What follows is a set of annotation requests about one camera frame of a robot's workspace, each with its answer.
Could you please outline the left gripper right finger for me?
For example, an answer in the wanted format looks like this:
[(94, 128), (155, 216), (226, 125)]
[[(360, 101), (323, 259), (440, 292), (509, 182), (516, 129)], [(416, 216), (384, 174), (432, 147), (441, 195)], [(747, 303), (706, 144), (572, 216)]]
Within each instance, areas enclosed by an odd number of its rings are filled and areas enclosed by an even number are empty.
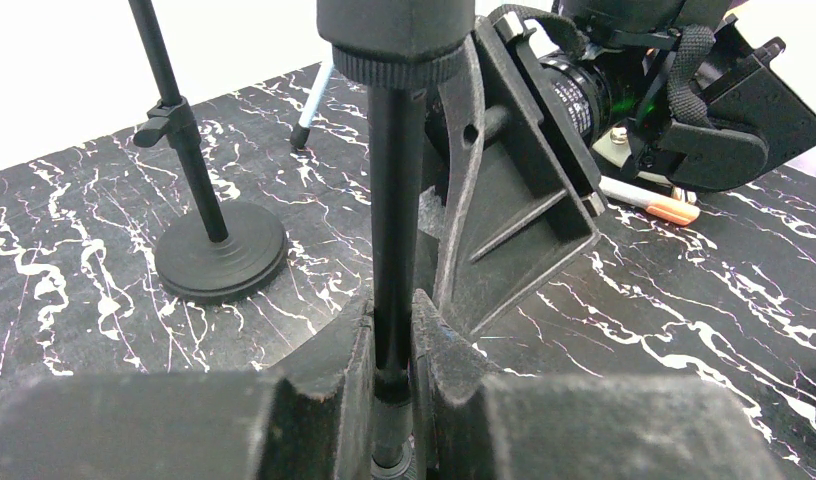
[(432, 479), (779, 479), (727, 390), (679, 376), (520, 376), (413, 296), (418, 473)]

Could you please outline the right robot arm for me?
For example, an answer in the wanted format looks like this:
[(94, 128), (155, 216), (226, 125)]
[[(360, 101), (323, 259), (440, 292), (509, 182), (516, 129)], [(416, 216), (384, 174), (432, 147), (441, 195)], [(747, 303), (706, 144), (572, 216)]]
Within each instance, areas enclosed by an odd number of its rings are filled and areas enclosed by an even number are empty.
[(448, 170), (433, 301), (463, 335), (494, 322), (598, 240), (592, 149), (692, 193), (741, 187), (816, 146), (816, 113), (750, 45), (725, 1), (503, 5), (476, 19), (426, 132)]

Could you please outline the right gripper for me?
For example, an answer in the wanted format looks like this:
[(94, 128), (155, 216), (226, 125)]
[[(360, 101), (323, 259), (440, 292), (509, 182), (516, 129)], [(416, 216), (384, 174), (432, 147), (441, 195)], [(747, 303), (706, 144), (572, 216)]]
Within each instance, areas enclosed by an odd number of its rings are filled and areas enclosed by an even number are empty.
[[(433, 301), (474, 337), (598, 237), (603, 208), (593, 144), (643, 96), (640, 45), (592, 19), (502, 4), (477, 17), (460, 69), (434, 95), (434, 147), (447, 174)], [(533, 52), (536, 22), (556, 49)]]

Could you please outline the grey tripod music stand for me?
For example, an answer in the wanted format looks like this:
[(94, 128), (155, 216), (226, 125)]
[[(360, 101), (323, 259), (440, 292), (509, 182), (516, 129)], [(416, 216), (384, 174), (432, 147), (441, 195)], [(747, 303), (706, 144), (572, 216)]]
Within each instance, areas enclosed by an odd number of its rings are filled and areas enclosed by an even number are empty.
[(294, 149), (304, 149), (307, 143), (310, 127), (315, 114), (319, 108), (322, 97), (328, 86), (331, 75), (334, 71), (334, 63), (331, 57), (326, 57), (321, 62), (314, 82), (310, 89), (307, 100), (301, 110), (299, 119), (293, 127), (289, 141)]

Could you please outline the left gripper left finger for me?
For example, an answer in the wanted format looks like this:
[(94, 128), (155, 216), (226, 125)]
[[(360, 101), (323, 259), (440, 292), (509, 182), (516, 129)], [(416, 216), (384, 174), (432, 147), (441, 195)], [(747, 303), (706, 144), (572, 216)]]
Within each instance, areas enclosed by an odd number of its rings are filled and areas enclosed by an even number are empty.
[(38, 381), (0, 411), (0, 479), (366, 479), (371, 299), (263, 371)]

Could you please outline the white marker orange cap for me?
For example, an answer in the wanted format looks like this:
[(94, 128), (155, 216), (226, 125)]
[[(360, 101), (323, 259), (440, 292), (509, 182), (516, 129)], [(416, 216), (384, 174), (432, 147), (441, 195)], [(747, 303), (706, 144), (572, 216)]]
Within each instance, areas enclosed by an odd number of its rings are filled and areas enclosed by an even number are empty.
[(599, 187), (607, 197), (640, 208), (679, 226), (688, 226), (700, 216), (700, 209), (672, 197), (603, 176)]

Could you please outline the black round-base mic stand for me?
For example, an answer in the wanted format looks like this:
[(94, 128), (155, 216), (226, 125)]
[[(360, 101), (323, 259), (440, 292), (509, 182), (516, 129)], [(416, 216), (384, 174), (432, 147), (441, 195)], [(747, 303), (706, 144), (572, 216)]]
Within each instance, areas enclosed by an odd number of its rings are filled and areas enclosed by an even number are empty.
[(220, 201), (201, 151), (193, 110), (180, 93), (150, 1), (129, 4), (155, 84), (158, 102), (133, 136), (140, 148), (166, 140), (176, 153), (195, 209), (170, 223), (155, 245), (155, 270), (168, 293), (199, 305), (244, 299), (264, 289), (285, 265), (286, 229), (270, 210)]

